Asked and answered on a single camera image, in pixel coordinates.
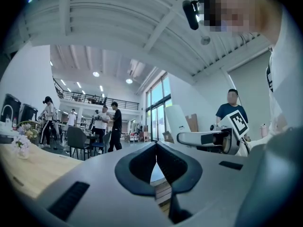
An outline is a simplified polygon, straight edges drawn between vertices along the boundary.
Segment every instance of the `floor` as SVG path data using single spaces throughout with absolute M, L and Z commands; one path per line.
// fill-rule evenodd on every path
M 138 145 L 138 144 L 144 144 L 144 142 L 125 142 L 124 140 L 121 140 L 122 148 L 132 147 L 132 146 Z M 69 146 L 67 146 L 67 142 L 65 140 L 63 140 L 63 142 L 61 144 L 58 144 L 57 142 L 51 140 L 50 146 L 51 146 L 51 148 L 43 148 L 43 150 L 46 150 L 46 151 L 54 153 L 54 154 L 63 155 L 63 156 L 70 155 L 69 153 L 66 153 L 66 150 L 69 150 Z M 80 154 L 80 150 L 78 150 L 78 156 L 79 156 L 79 160 L 84 160 L 83 150 L 81 151 L 81 154 Z M 76 152 L 74 153 L 73 158 L 77 159 Z M 164 178 L 164 175 L 163 175 L 162 171 L 160 170 L 157 163 L 156 163 L 151 175 L 152 175 L 151 182 L 155 182 L 159 179 Z

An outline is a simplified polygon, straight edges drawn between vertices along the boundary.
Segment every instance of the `flower vase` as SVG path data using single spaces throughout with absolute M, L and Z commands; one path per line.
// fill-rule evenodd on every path
M 20 148 L 16 151 L 17 157 L 20 159 L 28 159 L 29 157 L 29 147 Z

